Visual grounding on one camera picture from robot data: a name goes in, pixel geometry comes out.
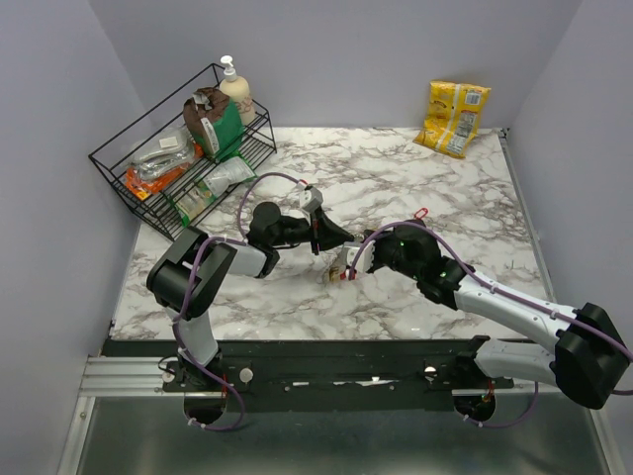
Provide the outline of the metal red key organizer plate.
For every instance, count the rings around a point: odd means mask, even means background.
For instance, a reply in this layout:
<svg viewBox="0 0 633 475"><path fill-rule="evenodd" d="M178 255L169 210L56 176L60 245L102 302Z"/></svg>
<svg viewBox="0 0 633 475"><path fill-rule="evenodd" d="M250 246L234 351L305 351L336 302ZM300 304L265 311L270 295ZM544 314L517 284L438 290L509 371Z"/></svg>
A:
<svg viewBox="0 0 633 475"><path fill-rule="evenodd" d="M345 258L336 257L328 265L324 274L323 282L325 284L335 284L347 279L347 264Z"/></svg>

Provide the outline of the large red key tag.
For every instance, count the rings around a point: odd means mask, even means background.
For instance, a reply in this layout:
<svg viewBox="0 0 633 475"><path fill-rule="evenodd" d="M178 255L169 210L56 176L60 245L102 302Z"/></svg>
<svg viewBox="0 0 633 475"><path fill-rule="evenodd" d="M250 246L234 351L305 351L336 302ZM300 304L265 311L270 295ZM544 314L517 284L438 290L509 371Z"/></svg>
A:
<svg viewBox="0 0 633 475"><path fill-rule="evenodd" d="M413 217L416 220L423 220L427 216L428 212L429 210L426 207L422 207L414 213Z"/></svg>

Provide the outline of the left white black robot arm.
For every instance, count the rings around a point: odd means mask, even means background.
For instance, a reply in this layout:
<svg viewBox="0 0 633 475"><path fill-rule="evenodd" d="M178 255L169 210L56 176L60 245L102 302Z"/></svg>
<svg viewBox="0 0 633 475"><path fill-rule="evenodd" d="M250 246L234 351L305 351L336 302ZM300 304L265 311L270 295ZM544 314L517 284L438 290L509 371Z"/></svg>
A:
<svg viewBox="0 0 633 475"><path fill-rule="evenodd" d="M268 276L282 247L308 243L314 254L354 240L322 208L305 218L282 214L272 202L255 207L246 241L211 237L189 227L149 271L146 287L168 310L179 352L189 361L185 378L199 391L212 389L220 376L213 359L219 345L213 335L209 308L228 275Z"/></svg>

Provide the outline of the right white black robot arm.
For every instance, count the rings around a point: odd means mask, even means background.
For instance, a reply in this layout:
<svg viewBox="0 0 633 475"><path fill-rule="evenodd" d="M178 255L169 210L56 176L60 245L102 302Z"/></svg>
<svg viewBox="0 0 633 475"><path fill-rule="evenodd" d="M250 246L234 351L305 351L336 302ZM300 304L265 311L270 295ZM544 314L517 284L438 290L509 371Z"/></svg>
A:
<svg viewBox="0 0 633 475"><path fill-rule="evenodd" d="M414 280L427 300L525 336L524 342L488 338L459 358L454 367L462 385L475 388L489 377L544 383L593 410L620 394L632 353L602 307L552 303L502 285L418 221L368 233L364 243L372 250L370 272L387 267Z"/></svg>

